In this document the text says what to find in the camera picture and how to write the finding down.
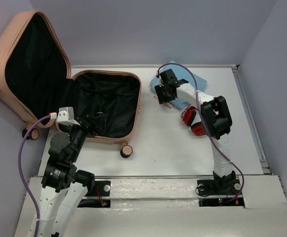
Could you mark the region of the pink hard-shell suitcase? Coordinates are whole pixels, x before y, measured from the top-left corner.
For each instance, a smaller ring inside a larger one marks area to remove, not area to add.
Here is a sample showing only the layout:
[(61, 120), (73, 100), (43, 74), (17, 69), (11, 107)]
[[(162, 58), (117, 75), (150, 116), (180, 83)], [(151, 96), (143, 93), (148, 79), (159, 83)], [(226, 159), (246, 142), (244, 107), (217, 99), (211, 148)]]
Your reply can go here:
[(73, 107), (74, 117), (100, 116), (104, 134), (88, 142), (120, 144), (120, 153), (133, 153), (133, 136), (140, 110), (141, 80), (130, 72), (84, 70), (71, 74), (71, 65), (46, 15), (16, 14), (0, 36), (0, 99), (27, 125), (55, 125), (43, 120), (61, 107)]

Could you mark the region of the light blue cloth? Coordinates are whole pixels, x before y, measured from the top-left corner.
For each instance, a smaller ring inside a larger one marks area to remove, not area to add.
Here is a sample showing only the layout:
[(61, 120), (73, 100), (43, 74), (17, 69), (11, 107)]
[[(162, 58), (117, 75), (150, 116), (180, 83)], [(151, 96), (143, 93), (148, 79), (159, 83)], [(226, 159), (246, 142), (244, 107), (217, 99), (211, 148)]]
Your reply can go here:
[[(195, 87), (195, 82), (191, 76), (191, 74), (184, 68), (178, 66), (178, 65), (174, 65), (174, 63), (176, 63), (175, 61), (170, 61), (171, 65), (167, 65), (167, 66), (164, 66), (163, 68), (161, 68), (160, 72), (163, 72), (165, 70), (168, 70), (168, 69), (172, 69), (175, 76), (177, 77), (177, 79), (185, 79), (187, 80), (193, 87)], [(196, 82), (197, 82), (197, 87), (200, 91), (204, 91), (205, 88), (206, 88), (206, 84), (207, 84), (207, 81), (201, 77), (199, 77), (198, 75), (194, 74), (194, 77), (196, 79)], [(153, 93), (156, 93), (155, 92), (155, 86), (159, 84), (159, 78), (157, 77), (154, 77), (151, 82), (150, 82), (150, 90), (153, 92)], [(176, 109), (179, 109), (179, 110), (182, 110), (184, 109), (185, 107), (187, 107), (189, 105), (188, 102), (186, 102), (185, 100), (182, 100), (182, 99), (175, 99), (174, 101), (171, 101), (170, 102)]]

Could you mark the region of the red and black headphones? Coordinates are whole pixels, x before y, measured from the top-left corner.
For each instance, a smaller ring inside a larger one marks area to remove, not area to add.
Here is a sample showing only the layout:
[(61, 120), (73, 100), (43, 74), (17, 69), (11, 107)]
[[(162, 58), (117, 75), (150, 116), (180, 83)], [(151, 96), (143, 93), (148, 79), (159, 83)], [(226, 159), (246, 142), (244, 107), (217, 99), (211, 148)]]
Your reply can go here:
[(197, 115), (198, 115), (197, 108), (192, 105), (189, 105), (182, 112), (181, 119), (185, 125), (190, 127), (193, 134), (195, 134), (198, 137), (205, 136), (206, 133), (203, 129), (202, 123), (200, 121), (196, 122)]

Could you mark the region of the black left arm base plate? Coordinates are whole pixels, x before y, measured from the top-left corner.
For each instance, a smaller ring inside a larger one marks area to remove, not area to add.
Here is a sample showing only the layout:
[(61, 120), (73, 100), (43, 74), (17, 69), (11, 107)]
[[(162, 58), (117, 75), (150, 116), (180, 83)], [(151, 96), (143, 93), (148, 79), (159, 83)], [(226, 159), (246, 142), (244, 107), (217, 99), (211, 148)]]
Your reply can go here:
[(111, 180), (96, 180), (92, 191), (83, 197), (78, 208), (110, 208)]

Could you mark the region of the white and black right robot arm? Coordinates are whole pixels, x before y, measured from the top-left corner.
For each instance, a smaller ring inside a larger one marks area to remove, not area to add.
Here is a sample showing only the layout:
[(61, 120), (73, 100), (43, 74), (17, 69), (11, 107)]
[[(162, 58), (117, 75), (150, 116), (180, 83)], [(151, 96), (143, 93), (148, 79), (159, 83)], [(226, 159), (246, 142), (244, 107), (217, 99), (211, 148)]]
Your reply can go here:
[(226, 142), (231, 131), (232, 118), (223, 96), (213, 97), (198, 89), (198, 84), (191, 84), (186, 79), (177, 79), (173, 70), (156, 73), (159, 84), (155, 91), (160, 104), (182, 99), (196, 108), (200, 116), (198, 127), (211, 142), (214, 169), (212, 179), (197, 182), (195, 192), (200, 197), (234, 195), (238, 197), (243, 185), (236, 177), (237, 166), (227, 157)]

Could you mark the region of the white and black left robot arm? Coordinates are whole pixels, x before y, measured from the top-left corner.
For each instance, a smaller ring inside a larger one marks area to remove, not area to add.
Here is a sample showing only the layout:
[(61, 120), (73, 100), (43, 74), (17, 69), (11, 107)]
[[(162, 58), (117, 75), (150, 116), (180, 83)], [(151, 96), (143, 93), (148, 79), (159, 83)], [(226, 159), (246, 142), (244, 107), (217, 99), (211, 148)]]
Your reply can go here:
[(90, 116), (78, 118), (71, 125), (69, 133), (59, 132), (51, 138), (39, 211), (33, 218), (29, 237), (64, 236), (74, 210), (95, 189), (95, 175), (78, 170), (74, 163), (86, 138), (102, 133), (103, 129)]

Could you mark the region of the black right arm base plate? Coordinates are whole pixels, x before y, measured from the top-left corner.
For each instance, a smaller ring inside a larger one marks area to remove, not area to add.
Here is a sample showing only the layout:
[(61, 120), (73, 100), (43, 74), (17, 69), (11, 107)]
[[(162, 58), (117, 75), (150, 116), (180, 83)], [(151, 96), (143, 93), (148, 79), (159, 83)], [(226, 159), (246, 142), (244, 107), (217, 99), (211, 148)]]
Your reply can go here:
[(239, 180), (225, 188), (218, 188), (214, 186), (214, 180), (201, 179), (197, 181), (195, 193), (199, 197), (198, 204), (200, 207), (244, 207), (245, 203), (240, 188)]

